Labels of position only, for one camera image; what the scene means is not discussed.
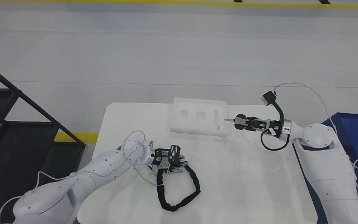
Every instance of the black metal stand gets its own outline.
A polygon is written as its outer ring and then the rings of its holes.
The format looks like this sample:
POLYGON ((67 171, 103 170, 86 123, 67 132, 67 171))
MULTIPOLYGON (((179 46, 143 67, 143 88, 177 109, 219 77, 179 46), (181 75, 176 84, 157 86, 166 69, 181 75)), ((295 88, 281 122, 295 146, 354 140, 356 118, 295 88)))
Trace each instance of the black metal stand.
POLYGON ((54 123, 57 127, 59 127, 59 129, 61 129, 64 133, 66 133, 71 138, 73 138, 73 140, 80 143, 83 146, 83 148, 87 147, 87 145, 84 144, 81 140, 79 140, 74 134, 72 134, 72 132, 70 132, 67 128, 65 128, 62 124, 60 124, 49 113, 47 113, 44 109, 42 109, 37 103, 35 103, 32 99, 26 96, 21 90, 19 90, 16 86, 14 86, 9 80, 7 80, 1 74, 0 74, 0 82, 3 83, 6 87, 8 87, 9 90, 11 90, 15 94, 11 99, 11 104, 9 104, 9 106, 6 108, 6 111, 4 111, 1 114, 0 119, 3 118, 1 121, 5 119, 6 115, 10 112, 16 100, 20 97, 25 102, 27 102, 30 106, 32 106, 35 110, 37 110, 40 114, 42 114, 44 117, 49 119, 52 123, 54 123))
MULTIPOLYGON (((43 171, 54 178, 63 178, 78 170, 83 151, 87 147, 37 103, 26 96, 9 80, 0 75, 7 88, 0 89, 0 206, 12 197, 34 188, 37 173, 43 171), (8 121, 15 102, 23 99, 50 122, 8 121), (76 142, 54 142, 61 129, 76 142)), ((42 176, 40 185, 52 182, 42 176)), ((12 223, 12 200, 5 207, 0 223, 12 223)))

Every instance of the white cable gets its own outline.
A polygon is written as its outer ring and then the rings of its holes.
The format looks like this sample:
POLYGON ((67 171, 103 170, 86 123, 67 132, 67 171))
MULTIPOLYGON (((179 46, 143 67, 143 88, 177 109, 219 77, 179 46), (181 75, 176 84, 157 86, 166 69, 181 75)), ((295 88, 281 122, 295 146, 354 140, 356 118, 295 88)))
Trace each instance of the white cable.
POLYGON ((47 177, 49 177, 49 178, 51 178, 51 179, 53 179, 53 180, 63 180, 63 179, 66 179, 66 178, 70 177, 70 176, 65 176, 64 178, 54 178, 54 177, 48 175, 48 174, 45 173, 45 172, 39 171, 39 172, 37 173, 37 183, 36 183, 36 187, 34 188, 34 190, 39 186, 39 183, 40 183, 40 174, 43 174, 43 175, 45 175, 45 176, 47 176, 47 177))
POLYGON ((358 169, 358 167, 356 166, 357 162, 358 162, 358 159, 357 159, 356 161, 354 161, 354 163, 352 163, 352 166, 353 166, 353 172, 355 172, 355 169, 356 169, 356 168, 358 169))
POLYGON ((327 107, 326 107, 326 104, 324 103, 322 97, 318 94, 318 92, 316 92, 314 89, 312 89, 311 87, 308 87, 306 84, 303 84, 303 83, 299 83, 299 82, 285 82, 285 83, 282 83, 282 84, 279 84, 278 86, 276 86, 274 88, 274 93, 276 94, 275 90, 280 87, 280 86, 283 86, 285 84, 294 84, 294 85, 298 85, 298 86, 302 86, 302 87, 305 87, 305 88, 309 88, 310 90, 312 90, 321 100, 321 102, 323 103, 323 106, 324 106, 324 109, 326 111, 326 114, 329 118, 329 121, 331 121, 332 125, 333 125, 333 129, 335 130, 336 132, 336 135, 338 135, 338 131, 337 131, 337 127, 335 126, 335 124, 333 123, 332 119, 331 119, 331 116, 329 115, 328 113, 328 110, 327 110, 327 107))
POLYGON ((22 196, 16 196, 16 197, 13 197, 13 198, 9 199, 7 202, 5 202, 5 204, 4 204, 4 205, 1 207, 1 209, 0 209, 0 223, 1 223, 1 213, 2 213, 2 210, 4 209, 5 205, 6 205, 7 203, 9 203, 10 201, 16 199, 16 198, 21 198, 21 197, 22 197, 22 196))
MULTIPOLYGON (((43 175, 45 175, 45 176, 48 176, 49 178, 51 178, 51 179, 53 179, 53 180, 63 180, 63 179, 66 179, 66 178, 69 177, 69 176, 66 176, 66 177, 64 177, 64 178, 54 178, 54 177, 48 175, 48 174, 45 173, 45 172, 39 171, 39 172, 37 173, 37 183, 36 183, 36 186, 35 186, 35 188, 34 188, 33 190, 35 190, 36 188, 39 187, 40 174, 43 174, 43 175)), ((21 197, 22 197, 22 196, 16 196, 16 197, 13 197, 13 198, 9 199, 7 202, 5 202, 5 204, 4 204, 4 205, 1 207, 1 209, 0 209, 0 223, 1 223, 1 213, 2 213, 2 210, 3 210, 3 208, 5 207, 5 205, 6 205, 7 203, 9 203, 10 201, 16 199, 16 198, 21 198, 21 197)))
POLYGON ((167 169, 167 172, 166 172, 165 181, 163 182, 163 184, 159 184, 159 185, 158 185, 158 184, 152 183, 151 181, 149 181, 148 179, 146 179, 145 177, 143 177, 143 176, 139 173, 139 171, 136 169, 136 165, 133 164, 133 163, 129 160, 130 155, 131 155, 134 151, 136 151, 137 149, 139 149, 140 147, 136 148, 131 154, 129 154, 128 157, 125 157, 125 152, 124 152, 125 144, 126 144, 128 138, 129 138, 132 134, 134 134, 135 132, 141 132, 141 133, 143 134, 143 141, 142 141, 141 144, 140 144, 140 146, 143 148, 143 143, 145 142, 145 134, 144 134, 144 132, 141 131, 141 130, 135 130, 135 131, 133 131, 132 133, 130 133, 130 134, 126 137, 126 139, 124 140, 124 144, 123 144, 123 146, 122 146, 122 148, 123 148, 123 157, 124 157, 129 163, 131 163, 131 164, 133 165, 134 170, 138 173, 138 175, 139 175, 143 180, 145 180, 146 182, 152 184, 153 186, 165 186, 170 165, 168 166, 168 169, 167 169))
MULTIPOLYGON (((328 116, 328 118, 329 118, 329 121, 331 121, 331 123, 332 123, 332 125, 333 125, 333 129, 336 131, 336 135, 338 136, 337 127, 336 127, 335 124, 333 123, 333 121, 332 121, 332 119, 331 119, 331 117, 330 117, 330 115, 329 115, 329 113, 328 113, 328 111, 327 111, 326 105, 325 105, 323 99, 321 98, 321 96, 318 94, 318 92, 316 92, 314 89, 312 89, 311 87, 306 86, 306 84, 303 84, 303 83, 299 83, 299 82, 285 82, 285 83, 282 83, 282 84, 279 84, 278 86, 276 86, 276 87, 274 88, 274 93, 276 94, 275 90, 276 90, 279 86, 283 86, 283 85, 285 85, 285 84, 294 84, 294 85, 306 87, 306 88, 309 88, 310 90, 312 90, 315 94, 317 94, 317 96, 318 96, 318 97, 320 98, 320 100, 322 101, 323 106, 324 106, 324 109, 326 110, 327 116, 328 116)), ((352 167, 353 167, 353 172, 355 171, 355 169, 358 169, 358 167, 356 166, 357 162, 358 162, 358 159, 357 159, 356 161, 354 161, 353 163, 351 162, 351 163, 352 163, 352 167)))

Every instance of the gray floor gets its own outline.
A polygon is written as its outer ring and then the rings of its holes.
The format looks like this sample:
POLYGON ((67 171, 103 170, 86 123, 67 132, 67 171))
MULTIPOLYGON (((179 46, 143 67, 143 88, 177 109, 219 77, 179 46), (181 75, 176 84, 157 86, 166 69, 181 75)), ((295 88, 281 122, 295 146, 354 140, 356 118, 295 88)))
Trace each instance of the gray floor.
MULTIPOLYGON (((356 12, 1 3, 0 73, 73 132, 98 133, 112 102, 180 96, 257 105, 293 81, 314 87, 331 114, 357 113, 356 12)), ((310 90, 277 93, 288 119, 326 119, 310 90)), ((43 120, 22 102, 7 119, 43 120)))

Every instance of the black frame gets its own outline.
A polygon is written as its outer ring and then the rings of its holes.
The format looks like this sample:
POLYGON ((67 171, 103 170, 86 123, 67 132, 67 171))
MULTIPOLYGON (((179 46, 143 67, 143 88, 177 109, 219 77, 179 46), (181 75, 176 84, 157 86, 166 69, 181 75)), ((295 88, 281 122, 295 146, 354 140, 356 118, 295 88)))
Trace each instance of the black frame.
POLYGON ((87 145, 79 140, 72 132, 70 132, 67 128, 65 128, 61 123, 59 123, 55 118, 53 118, 49 113, 47 113, 44 109, 42 109, 37 103, 35 103, 32 99, 30 99, 26 94, 24 94, 21 90, 19 90, 14 84, 12 84, 9 80, 3 77, 0 74, 0 82, 4 84, 11 92, 12 95, 9 98, 4 111, 0 114, 0 122, 6 122, 5 117, 10 112, 11 108, 15 104, 18 98, 23 99, 30 106, 32 106, 35 110, 37 110, 40 114, 46 117, 50 122, 52 122, 56 127, 61 129, 64 133, 69 135, 73 140, 79 143, 83 148, 87 148, 87 145))

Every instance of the blue panel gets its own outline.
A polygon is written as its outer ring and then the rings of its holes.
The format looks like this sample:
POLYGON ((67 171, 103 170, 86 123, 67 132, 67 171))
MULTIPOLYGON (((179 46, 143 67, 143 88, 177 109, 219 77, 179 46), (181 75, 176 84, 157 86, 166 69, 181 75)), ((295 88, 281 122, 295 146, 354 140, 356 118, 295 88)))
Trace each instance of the blue panel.
MULTIPOLYGON (((350 157, 351 162, 358 159, 358 114, 336 113, 332 120, 337 127, 338 138, 350 157)), ((327 119, 323 124, 331 126, 327 119)))

